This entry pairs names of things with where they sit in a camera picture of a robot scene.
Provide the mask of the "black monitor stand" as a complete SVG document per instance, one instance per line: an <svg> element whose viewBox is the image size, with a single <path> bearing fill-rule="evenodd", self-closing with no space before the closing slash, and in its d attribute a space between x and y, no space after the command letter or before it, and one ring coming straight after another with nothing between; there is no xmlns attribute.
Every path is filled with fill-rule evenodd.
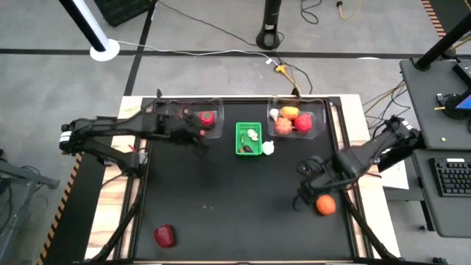
<svg viewBox="0 0 471 265"><path fill-rule="evenodd" d="M467 86L462 94L438 93L436 100L444 114L452 119L471 119L471 60L461 61L453 66L453 71Z"/></svg>

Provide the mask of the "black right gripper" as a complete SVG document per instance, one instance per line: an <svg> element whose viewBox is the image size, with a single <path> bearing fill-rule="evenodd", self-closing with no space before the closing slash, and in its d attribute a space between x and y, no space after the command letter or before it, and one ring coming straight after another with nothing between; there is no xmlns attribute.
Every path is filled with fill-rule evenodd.
<svg viewBox="0 0 471 265"><path fill-rule="evenodd" d="M322 160L319 156L312 156L297 164L297 172L304 178L292 200L292 208L299 211L297 202L306 196L307 203L315 203L321 194L328 194L333 190L344 190L353 184L353 178L345 173L334 170L330 160Z"/></svg>

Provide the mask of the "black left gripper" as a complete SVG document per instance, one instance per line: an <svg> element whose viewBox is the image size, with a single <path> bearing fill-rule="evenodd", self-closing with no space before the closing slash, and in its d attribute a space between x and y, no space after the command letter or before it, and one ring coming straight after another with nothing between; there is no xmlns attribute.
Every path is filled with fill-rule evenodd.
<svg viewBox="0 0 471 265"><path fill-rule="evenodd" d="M201 134L203 126L196 114L181 113L179 116L164 116L162 126L164 141L175 144L193 144L191 152L198 158L204 157L208 153L210 145L204 142L204 137Z"/></svg>

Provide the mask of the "clear plastic bin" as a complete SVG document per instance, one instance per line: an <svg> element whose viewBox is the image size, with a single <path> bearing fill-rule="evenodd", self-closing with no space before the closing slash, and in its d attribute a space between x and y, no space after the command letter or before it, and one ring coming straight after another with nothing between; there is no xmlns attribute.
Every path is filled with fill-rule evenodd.
<svg viewBox="0 0 471 265"><path fill-rule="evenodd" d="M211 127L203 127L202 136L206 139L215 139L222 136L224 127L224 104L221 98L199 98L199 99L168 99L166 100L167 113L199 114L204 111L212 111L215 115L215 124Z"/></svg>
<svg viewBox="0 0 471 265"><path fill-rule="evenodd" d="M279 110L280 118L280 109L285 106L297 107L300 109L300 114L309 113L312 118L313 127L312 130L308 133L297 132L294 127L294 120L292 120L292 131L289 135L278 135L275 132L275 122L269 116L269 111L272 108ZM269 98L267 103L267 132L270 136L280 137L280 138L300 138L300 139L314 139L317 137L324 129L326 124L326 113L325 113L325 103L321 99L298 99L298 98L288 98L281 96L272 96Z"/></svg>

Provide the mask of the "gray desk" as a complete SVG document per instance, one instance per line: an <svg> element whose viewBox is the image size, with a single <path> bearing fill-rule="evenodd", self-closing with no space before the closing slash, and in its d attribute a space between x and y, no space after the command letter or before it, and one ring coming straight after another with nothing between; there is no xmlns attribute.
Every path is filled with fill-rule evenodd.
<svg viewBox="0 0 471 265"><path fill-rule="evenodd" d="M465 120L452 119L437 110L437 94L463 94L468 86L453 70L456 61L441 60L425 71L412 60L402 60L400 70L408 88L425 145L429 149L471 151L471 132Z"/></svg>
<svg viewBox="0 0 471 265"><path fill-rule="evenodd" d="M427 228L441 237L471 239L471 197L441 197L428 160L430 158L467 158L471 152L430 151L413 152L412 160L419 178L427 212Z"/></svg>

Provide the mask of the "red bell pepper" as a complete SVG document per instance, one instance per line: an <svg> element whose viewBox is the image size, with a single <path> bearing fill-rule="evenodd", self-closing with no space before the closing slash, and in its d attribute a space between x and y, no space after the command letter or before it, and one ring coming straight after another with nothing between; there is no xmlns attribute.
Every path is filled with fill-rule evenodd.
<svg viewBox="0 0 471 265"><path fill-rule="evenodd" d="M294 120L294 127L299 133L309 133L313 127L311 115L309 113L300 114Z"/></svg>

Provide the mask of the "gray metal stand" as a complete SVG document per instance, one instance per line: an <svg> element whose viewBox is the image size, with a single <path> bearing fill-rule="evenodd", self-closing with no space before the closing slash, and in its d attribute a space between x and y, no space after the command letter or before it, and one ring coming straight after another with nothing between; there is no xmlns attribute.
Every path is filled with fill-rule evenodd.
<svg viewBox="0 0 471 265"><path fill-rule="evenodd" d="M29 218L29 204L42 187L57 189L60 181L44 176L33 166L15 166L0 149L0 265L10 261L13 244Z"/></svg>

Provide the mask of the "black keyboard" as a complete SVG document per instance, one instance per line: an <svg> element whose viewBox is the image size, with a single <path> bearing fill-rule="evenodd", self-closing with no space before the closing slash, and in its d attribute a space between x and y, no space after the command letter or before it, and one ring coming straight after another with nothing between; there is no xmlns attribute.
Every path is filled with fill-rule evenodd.
<svg viewBox="0 0 471 265"><path fill-rule="evenodd" d="M430 158L428 160L441 197L471 197L471 159Z"/></svg>

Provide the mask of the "white paper sheet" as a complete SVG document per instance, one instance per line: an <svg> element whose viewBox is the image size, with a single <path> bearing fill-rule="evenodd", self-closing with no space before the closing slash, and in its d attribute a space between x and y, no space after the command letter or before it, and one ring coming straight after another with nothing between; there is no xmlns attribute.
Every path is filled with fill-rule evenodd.
<svg viewBox="0 0 471 265"><path fill-rule="evenodd" d="M383 187L409 190L406 164L400 161L380 172Z"/></svg>

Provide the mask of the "black pole floor stand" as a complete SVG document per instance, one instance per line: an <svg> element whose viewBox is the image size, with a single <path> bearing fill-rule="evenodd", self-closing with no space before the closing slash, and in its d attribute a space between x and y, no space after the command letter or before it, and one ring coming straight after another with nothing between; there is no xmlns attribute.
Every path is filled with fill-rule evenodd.
<svg viewBox="0 0 471 265"><path fill-rule="evenodd" d="M255 39L261 49L273 50L280 45L277 25L281 2L282 0L265 0L262 27Z"/></svg>

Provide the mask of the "black crate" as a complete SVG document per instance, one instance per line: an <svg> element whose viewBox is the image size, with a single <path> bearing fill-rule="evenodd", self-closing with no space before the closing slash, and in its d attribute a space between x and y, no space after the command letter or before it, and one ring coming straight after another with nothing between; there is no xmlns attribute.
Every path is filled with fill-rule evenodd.
<svg viewBox="0 0 471 265"><path fill-rule="evenodd" d="M155 6L157 0L93 0L103 19L117 27Z"/></svg>

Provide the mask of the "orange fruit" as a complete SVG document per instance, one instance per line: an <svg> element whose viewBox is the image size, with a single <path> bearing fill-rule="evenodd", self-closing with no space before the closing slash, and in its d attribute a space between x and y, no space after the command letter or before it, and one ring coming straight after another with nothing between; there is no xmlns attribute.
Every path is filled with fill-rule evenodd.
<svg viewBox="0 0 471 265"><path fill-rule="evenodd" d="M316 200L316 209L323 216L329 216L336 212L336 202L332 196L324 194Z"/></svg>

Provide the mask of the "black striped-edge floor mat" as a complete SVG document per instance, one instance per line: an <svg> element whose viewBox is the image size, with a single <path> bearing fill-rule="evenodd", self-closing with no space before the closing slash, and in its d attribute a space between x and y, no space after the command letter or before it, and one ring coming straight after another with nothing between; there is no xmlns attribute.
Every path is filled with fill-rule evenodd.
<svg viewBox="0 0 471 265"><path fill-rule="evenodd" d="M439 37L471 14L471 0L420 0Z"/></svg>
<svg viewBox="0 0 471 265"><path fill-rule="evenodd" d="M61 126L59 148L75 159L36 265L72 265L85 259L105 174L98 149L111 150L111 136L97 130L115 117L76 119Z"/></svg>

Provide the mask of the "orange-red ridged pumpkin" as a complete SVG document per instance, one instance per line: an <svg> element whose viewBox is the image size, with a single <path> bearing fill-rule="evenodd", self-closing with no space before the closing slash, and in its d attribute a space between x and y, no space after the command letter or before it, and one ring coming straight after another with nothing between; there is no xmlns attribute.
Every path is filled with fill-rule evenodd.
<svg viewBox="0 0 471 265"><path fill-rule="evenodd" d="M275 122L275 132L278 135L289 135L292 131L292 127L291 120L284 117L278 118Z"/></svg>

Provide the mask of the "brown-yellow potato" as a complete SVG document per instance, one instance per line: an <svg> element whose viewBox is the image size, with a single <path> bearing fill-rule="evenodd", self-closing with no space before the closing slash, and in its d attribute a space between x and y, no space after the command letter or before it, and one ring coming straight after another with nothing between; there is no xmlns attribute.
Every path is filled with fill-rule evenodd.
<svg viewBox="0 0 471 265"><path fill-rule="evenodd" d="M290 121L295 120L300 115L300 109L292 106L285 106L280 109L280 116Z"/></svg>

